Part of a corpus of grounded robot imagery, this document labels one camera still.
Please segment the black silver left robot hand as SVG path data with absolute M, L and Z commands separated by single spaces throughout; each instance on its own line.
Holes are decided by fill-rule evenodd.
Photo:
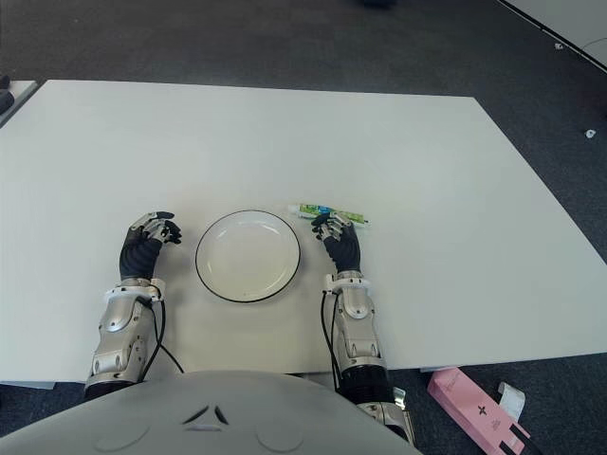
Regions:
M 119 271 L 122 281 L 151 280 L 156 261 L 165 244 L 181 243 L 181 229 L 168 211 L 142 215 L 128 229 L 120 251 Z

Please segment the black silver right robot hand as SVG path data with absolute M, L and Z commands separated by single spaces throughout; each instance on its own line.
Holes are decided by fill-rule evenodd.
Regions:
M 353 222 L 343 213 L 330 212 L 311 222 L 312 232 L 322 242 L 338 273 L 361 272 L 359 238 Z

